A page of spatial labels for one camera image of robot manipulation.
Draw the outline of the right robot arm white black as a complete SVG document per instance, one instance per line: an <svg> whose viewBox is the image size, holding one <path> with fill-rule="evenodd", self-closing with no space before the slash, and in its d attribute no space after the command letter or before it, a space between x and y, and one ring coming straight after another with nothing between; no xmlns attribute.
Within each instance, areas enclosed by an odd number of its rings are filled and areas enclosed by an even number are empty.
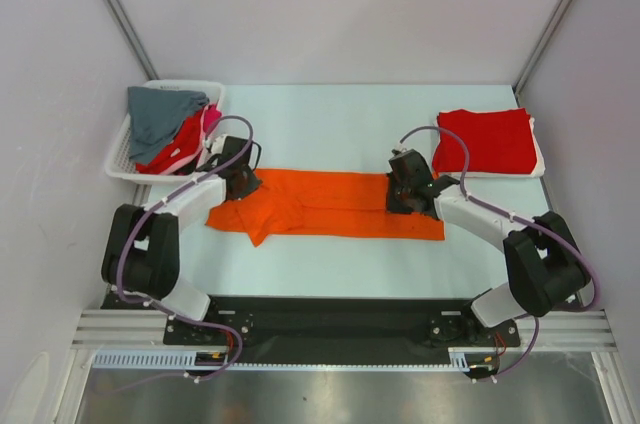
<svg viewBox="0 0 640 424"><path fill-rule="evenodd" d="M498 325L524 315L543 317L592 282L566 221L549 211L522 218L463 192L462 182L432 176L417 151L394 150L389 160L387 210L421 214L466 230L502 252L507 282L470 304L461 320L473 345L493 338Z"/></svg>

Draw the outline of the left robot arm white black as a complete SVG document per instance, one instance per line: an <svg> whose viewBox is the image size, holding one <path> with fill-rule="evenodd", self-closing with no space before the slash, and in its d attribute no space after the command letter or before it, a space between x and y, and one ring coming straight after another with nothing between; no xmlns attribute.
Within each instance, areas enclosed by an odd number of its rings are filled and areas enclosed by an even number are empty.
<svg viewBox="0 0 640 424"><path fill-rule="evenodd" d="M116 209L101 267L103 281L124 296L157 302L186 318L187 333L202 344L219 336L221 320L208 311L209 295L181 271L180 235L211 209L244 199L261 185L250 165L259 144L223 135L212 147L196 173L161 201Z"/></svg>

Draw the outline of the orange t shirt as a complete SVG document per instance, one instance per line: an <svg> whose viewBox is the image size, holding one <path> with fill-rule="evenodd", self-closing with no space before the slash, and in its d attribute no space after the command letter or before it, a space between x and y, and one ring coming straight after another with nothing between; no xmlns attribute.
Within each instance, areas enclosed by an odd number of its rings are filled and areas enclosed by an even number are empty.
<svg viewBox="0 0 640 424"><path fill-rule="evenodd" d="M257 177L255 192L213 207L206 225L243 233L255 247L272 235L445 239L442 222L386 209L385 174L264 168Z"/></svg>

